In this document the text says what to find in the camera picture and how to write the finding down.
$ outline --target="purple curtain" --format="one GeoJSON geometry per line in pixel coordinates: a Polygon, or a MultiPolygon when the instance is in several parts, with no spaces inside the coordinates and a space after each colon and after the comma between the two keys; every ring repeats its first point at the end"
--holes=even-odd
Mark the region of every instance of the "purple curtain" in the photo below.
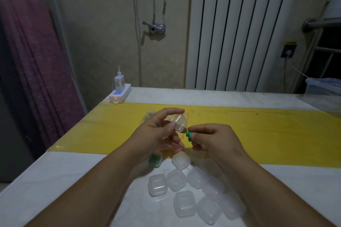
{"type": "Polygon", "coordinates": [[[45,147],[84,116],[69,66],[41,0],[0,0],[13,60],[45,147]]]}

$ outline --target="radiator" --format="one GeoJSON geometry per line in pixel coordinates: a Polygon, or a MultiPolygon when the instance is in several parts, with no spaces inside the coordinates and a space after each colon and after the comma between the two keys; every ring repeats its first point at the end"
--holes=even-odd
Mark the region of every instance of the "radiator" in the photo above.
{"type": "Polygon", "coordinates": [[[262,92],[293,0],[191,0],[188,89],[262,92]]]}

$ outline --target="fingernail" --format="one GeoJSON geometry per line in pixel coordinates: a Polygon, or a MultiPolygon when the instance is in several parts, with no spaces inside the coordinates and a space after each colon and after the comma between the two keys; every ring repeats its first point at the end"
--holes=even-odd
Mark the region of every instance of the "fingernail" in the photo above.
{"type": "Polygon", "coordinates": [[[169,127],[169,129],[173,130],[175,129],[175,123],[174,122],[171,122],[167,125],[169,127]]]}

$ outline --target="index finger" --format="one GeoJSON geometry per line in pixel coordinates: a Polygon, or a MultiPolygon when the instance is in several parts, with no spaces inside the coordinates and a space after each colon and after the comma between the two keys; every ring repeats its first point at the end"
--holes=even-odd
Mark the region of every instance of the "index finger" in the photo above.
{"type": "Polygon", "coordinates": [[[174,115],[174,114],[183,114],[185,112],[184,109],[179,108],[164,108],[158,112],[156,112],[152,119],[156,120],[164,120],[168,115],[174,115]]]}
{"type": "Polygon", "coordinates": [[[215,124],[215,123],[194,125],[194,126],[188,127],[188,131],[197,132],[201,134],[214,134],[215,132],[217,132],[220,126],[221,126],[220,124],[215,124]]]}

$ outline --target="forearm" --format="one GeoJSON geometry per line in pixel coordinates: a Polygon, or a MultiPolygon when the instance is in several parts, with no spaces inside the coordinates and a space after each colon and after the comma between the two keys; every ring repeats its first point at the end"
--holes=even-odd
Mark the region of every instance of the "forearm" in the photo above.
{"type": "Polygon", "coordinates": [[[137,156],[122,145],[106,156],[27,226],[104,226],[137,156]]]}
{"type": "Polygon", "coordinates": [[[222,164],[261,226],[334,226],[249,156],[222,164]]]}

